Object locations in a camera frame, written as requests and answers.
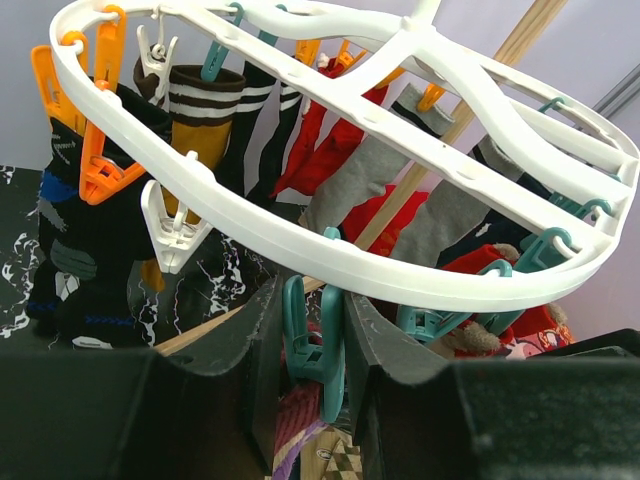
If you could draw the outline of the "white oval clip hanger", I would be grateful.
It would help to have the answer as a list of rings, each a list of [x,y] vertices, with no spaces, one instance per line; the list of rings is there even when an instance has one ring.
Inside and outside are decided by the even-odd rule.
[[[76,1],[50,25],[54,65],[66,94],[97,127],[142,164],[166,189],[214,227],[257,253],[346,291],[429,309],[489,313],[522,310],[564,297],[592,277],[617,248],[639,180],[638,147],[611,122],[572,98],[565,121],[507,97],[499,82],[543,100],[552,87],[438,33],[438,5],[425,1],[409,17],[316,1],[278,8],[264,1],[242,7],[254,26],[285,39],[344,37],[371,57],[335,80],[233,26],[227,1],[126,1],[128,14],[166,13],[200,28],[234,53],[364,130],[340,167],[314,185],[315,153],[292,178],[312,191],[301,226],[265,213],[228,191],[194,157],[177,153],[97,88],[64,34],[107,16],[101,1]],[[370,102],[365,92],[396,67],[441,81],[465,101],[485,128],[469,153],[445,143],[451,121],[438,111],[419,126]],[[398,189],[425,167],[439,184],[386,256],[339,240],[322,229],[346,221],[358,206]],[[503,277],[451,273],[436,261],[459,246],[496,211],[529,233],[559,229],[560,264]]]

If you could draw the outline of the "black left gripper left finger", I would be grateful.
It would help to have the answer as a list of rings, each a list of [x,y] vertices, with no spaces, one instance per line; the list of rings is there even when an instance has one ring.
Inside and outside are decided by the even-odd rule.
[[[262,479],[272,470],[283,279],[234,316],[158,359],[149,381],[152,479]]]

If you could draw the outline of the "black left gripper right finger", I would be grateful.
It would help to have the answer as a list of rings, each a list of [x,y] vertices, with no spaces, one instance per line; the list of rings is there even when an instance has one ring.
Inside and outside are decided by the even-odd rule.
[[[349,406],[366,479],[441,479],[435,381],[446,361],[384,318],[368,298],[344,300]]]

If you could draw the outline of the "beige sock with red cuff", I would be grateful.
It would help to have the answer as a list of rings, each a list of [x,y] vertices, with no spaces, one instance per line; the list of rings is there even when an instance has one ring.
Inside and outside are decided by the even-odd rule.
[[[515,263],[520,257],[518,250],[509,244],[485,244],[444,265],[442,270],[456,273],[477,274],[496,260]],[[498,336],[488,332],[471,317],[435,342],[432,350],[453,359],[456,356],[487,356],[498,351],[502,346]]]

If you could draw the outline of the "brown argyle sock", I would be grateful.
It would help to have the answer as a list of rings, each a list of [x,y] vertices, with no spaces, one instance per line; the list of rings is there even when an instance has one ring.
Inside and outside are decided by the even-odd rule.
[[[300,452],[301,480],[362,480],[360,448],[342,430],[327,427]]]

